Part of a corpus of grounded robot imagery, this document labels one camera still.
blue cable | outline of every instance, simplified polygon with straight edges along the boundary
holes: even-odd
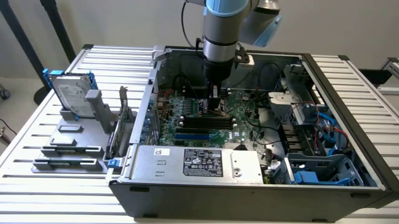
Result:
[[[351,179],[350,178],[343,178],[339,181],[320,181],[319,185],[335,185],[335,186],[344,186],[350,183]]]
[[[335,151],[335,149],[334,149],[334,148],[332,148],[332,149],[330,149],[327,156],[332,156],[332,153],[334,153],[334,151]]]
[[[335,125],[335,119],[332,119],[327,114],[319,112],[319,116],[326,118],[327,120],[330,120],[332,125]]]

power supply label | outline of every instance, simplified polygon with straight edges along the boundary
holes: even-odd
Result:
[[[186,176],[223,177],[220,150],[184,149],[183,164]]]

slotted metal table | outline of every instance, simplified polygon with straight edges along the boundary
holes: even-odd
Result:
[[[350,61],[342,61],[338,56],[314,55],[314,58],[388,166],[399,175],[396,110]],[[67,71],[87,73],[91,70],[95,73],[104,103],[117,111],[121,84],[128,87],[129,106],[139,109],[152,67],[152,48],[93,46],[81,50]],[[61,119],[60,109],[61,104],[51,91],[0,157],[0,223],[218,222],[135,219],[125,215],[104,175],[32,173],[40,146],[47,143]],[[336,223],[398,224],[399,201],[382,209],[362,209]]]

black cable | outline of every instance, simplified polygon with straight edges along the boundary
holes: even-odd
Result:
[[[324,130],[322,129],[320,126],[318,126],[316,124],[303,124],[303,125],[298,125],[298,126],[312,126],[318,129],[319,133],[324,133]]]
[[[282,142],[282,140],[278,140],[278,141],[274,141],[274,142],[271,142],[271,143],[260,143],[260,142],[258,141],[259,134],[260,134],[260,132],[258,132],[258,134],[256,134],[256,136],[255,136],[255,142],[256,142],[259,145],[262,145],[262,146],[267,146],[267,145],[271,145],[271,144],[274,144],[274,143]]]
[[[173,77],[173,81],[172,81],[172,87],[171,87],[173,90],[176,89],[176,86],[175,86],[175,85],[176,85],[176,80],[178,80],[179,77],[184,77],[184,79],[188,80],[188,79],[187,79],[187,75],[184,75],[183,73],[175,75],[175,77]]]
[[[3,119],[0,119],[0,121],[3,121],[3,123],[5,124],[7,128],[15,133],[15,135],[17,135],[17,133],[12,130],[12,128],[8,126],[8,124],[5,123],[5,121]]]
[[[247,111],[247,109],[248,109],[248,107],[250,107],[250,105],[251,105],[251,103],[252,103],[254,101],[255,101],[255,99],[252,99],[251,101],[248,101],[248,105],[247,105],[244,111]],[[267,127],[267,126],[260,126],[260,125],[255,125],[255,124],[252,124],[252,123],[248,121],[248,117],[247,117],[247,116],[246,116],[246,121],[247,121],[247,123],[248,123],[250,125],[252,125],[254,127],[260,127],[260,128],[271,129],[271,130],[274,130],[274,131],[276,131],[276,132],[279,133],[279,131],[278,131],[275,128],[272,128],[272,127]]]
[[[270,64],[272,64],[272,65],[279,69],[279,79],[283,78],[283,76],[282,76],[283,69],[280,68],[280,66],[279,66],[275,62],[267,62],[267,63],[264,63],[264,64],[262,65],[260,70],[259,70],[259,74],[258,74],[258,86],[259,86],[259,87],[260,87],[260,75],[262,75],[262,70],[263,70],[263,68],[264,68],[267,65],[270,65]]]
[[[272,154],[272,159],[276,157],[276,160],[283,161],[283,158],[278,154]]]
[[[187,2],[183,3],[183,7],[182,7],[182,17],[180,17],[182,30],[183,30],[183,35],[184,35],[186,41],[187,41],[188,45],[194,48],[194,45],[190,43],[190,40],[187,38],[186,29],[184,29],[184,9],[186,9],[186,4],[187,4]]]
[[[199,53],[199,48],[200,48],[200,39],[198,38],[195,40],[195,54],[199,56],[200,59],[203,59],[203,55]]]
[[[230,112],[232,112],[234,110],[236,109],[236,107],[235,108],[232,108],[230,111],[227,111],[226,113],[230,113]]]

robotic arm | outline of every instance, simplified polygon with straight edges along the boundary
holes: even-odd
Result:
[[[206,6],[203,75],[210,97],[230,77],[238,41],[264,47],[279,26],[278,0],[186,0]]]

